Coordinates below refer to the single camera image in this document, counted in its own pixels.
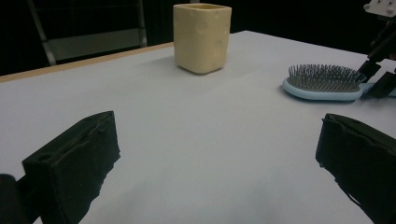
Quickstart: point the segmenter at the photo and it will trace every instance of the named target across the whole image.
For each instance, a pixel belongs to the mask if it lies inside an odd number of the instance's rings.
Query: wooden table edge
[[[22,78],[27,78],[27,77],[36,77],[36,76],[44,75],[47,73],[63,71],[66,69],[80,67],[80,66],[84,66],[84,65],[88,65],[88,64],[93,64],[93,63],[101,63],[101,62],[105,62],[105,61],[110,61],[110,60],[130,56],[130,55],[135,55],[135,54],[139,54],[139,53],[152,51],[155,49],[169,48],[172,46],[174,46],[173,42],[165,43],[165,44],[161,44],[161,45],[150,46],[150,47],[146,47],[146,48],[142,48],[142,49],[128,50],[128,51],[124,51],[124,52],[120,52],[120,53],[109,54],[109,55],[105,55],[105,56],[101,56],[101,57],[90,58],[87,60],[81,60],[81,61],[76,61],[76,62],[72,62],[72,63],[64,63],[64,64],[59,64],[59,65],[54,65],[51,67],[45,67],[45,68],[39,68],[39,69],[20,72],[20,73],[9,74],[9,75],[5,75],[5,76],[1,76],[0,83],[17,80],[17,79],[22,79]]]

